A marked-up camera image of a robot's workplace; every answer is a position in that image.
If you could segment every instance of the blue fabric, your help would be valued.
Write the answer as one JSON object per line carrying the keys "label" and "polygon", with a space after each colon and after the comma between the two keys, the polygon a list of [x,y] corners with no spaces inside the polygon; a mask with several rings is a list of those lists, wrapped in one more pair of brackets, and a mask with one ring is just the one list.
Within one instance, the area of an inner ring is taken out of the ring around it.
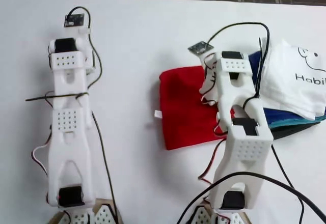
{"label": "blue fabric", "polygon": [[[249,62],[253,71],[253,82],[256,83],[259,68],[260,51],[249,55]],[[280,126],[302,125],[320,122],[326,119],[326,111],[324,116],[316,117],[314,121],[309,121],[301,116],[284,110],[264,108],[266,120],[270,129]]]}

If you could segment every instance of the perforated white panel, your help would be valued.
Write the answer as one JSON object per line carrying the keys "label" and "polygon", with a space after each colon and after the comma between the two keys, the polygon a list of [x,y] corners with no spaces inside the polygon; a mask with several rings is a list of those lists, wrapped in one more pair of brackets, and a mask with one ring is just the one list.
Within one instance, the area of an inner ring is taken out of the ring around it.
{"label": "perforated white panel", "polygon": [[229,223],[228,219],[214,214],[212,216],[212,224],[216,223],[215,222],[216,219],[218,219],[218,224],[247,224],[246,222],[244,222],[242,220],[241,216],[237,212],[232,213],[232,214],[231,213],[221,213],[221,215],[230,218],[231,223]]}
{"label": "perforated white panel", "polygon": [[222,70],[227,72],[243,72],[247,74],[252,74],[248,56],[243,57],[243,60],[221,58],[221,65]]}
{"label": "perforated white panel", "polygon": [[53,111],[53,127],[58,131],[71,132],[75,131],[79,125],[80,108],[61,109]]}
{"label": "perforated white panel", "polygon": [[102,205],[95,216],[95,224],[115,224],[113,214],[107,205]]}
{"label": "perforated white panel", "polygon": [[[71,215],[71,223],[70,224],[87,224],[88,223],[88,215],[87,212],[80,215]],[[65,213],[61,218],[59,224],[69,224],[69,217]]]}
{"label": "perforated white panel", "polygon": [[265,154],[269,150],[269,144],[259,141],[241,141],[235,145],[239,160],[258,160],[261,154]]}
{"label": "perforated white panel", "polygon": [[210,215],[207,213],[204,207],[199,207],[192,220],[192,224],[209,224]]}
{"label": "perforated white panel", "polygon": [[85,58],[80,51],[52,53],[50,57],[54,70],[74,69],[84,66],[83,61]]}
{"label": "perforated white panel", "polygon": [[238,213],[232,214],[231,224],[246,224]]}

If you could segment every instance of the white label tag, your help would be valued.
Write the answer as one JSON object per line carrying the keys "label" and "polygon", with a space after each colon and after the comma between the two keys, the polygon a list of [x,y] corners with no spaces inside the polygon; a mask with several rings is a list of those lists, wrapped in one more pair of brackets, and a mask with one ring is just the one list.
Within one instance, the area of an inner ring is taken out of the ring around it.
{"label": "white label tag", "polygon": [[162,111],[161,110],[155,110],[154,117],[162,119]]}

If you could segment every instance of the red pouch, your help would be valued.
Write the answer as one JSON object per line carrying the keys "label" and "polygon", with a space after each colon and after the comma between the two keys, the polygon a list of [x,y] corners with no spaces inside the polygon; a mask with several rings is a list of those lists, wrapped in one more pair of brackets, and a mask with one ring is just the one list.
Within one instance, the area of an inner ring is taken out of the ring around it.
{"label": "red pouch", "polygon": [[213,133],[217,106],[201,103],[199,89],[204,81],[201,66],[168,70],[159,79],[160,109],[167,150],[226,138],[226,135],[218,137]]}

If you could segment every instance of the white tabletop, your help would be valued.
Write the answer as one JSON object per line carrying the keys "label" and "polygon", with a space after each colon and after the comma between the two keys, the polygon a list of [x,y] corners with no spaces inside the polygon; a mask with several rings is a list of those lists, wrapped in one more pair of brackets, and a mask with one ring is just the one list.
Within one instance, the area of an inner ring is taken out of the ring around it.
{"label": "white tabletop", "polygon": [[[63,17],[77,5],[92,14],[92,39],[104,72],[90,90],[102,129],[118,208],[124,223],[175,223],[207,185],[197,180],[215,143],[165,150],[158,103],[158,76],[165,70],[199,65],[187,48],[234,22],[261,21],[272,42],[282,38],[325,55],[326,8],[175,0],[0,0],[0,216],[3,223],[46,223],[57,211],[45,202],[47,179],[31,160],[44,143],[51,109],[24,102],[53,89],[47,45],[63,33]],[[263,28],[235,27],[217,37],[220,50],[256,51]],[[326,123],[275,142],[294,186],[326,212]],[[96,194],[110,198],[100,142],[89,136]],[[213,172],[223,149],[216,155]],[[46,161],[46,154],[39,156]],[[285,182],[270,153],[266,175]],[[297,198],[264,183],[253,223],[298,223]],[[306,207],[304,223],[321,223]]]}

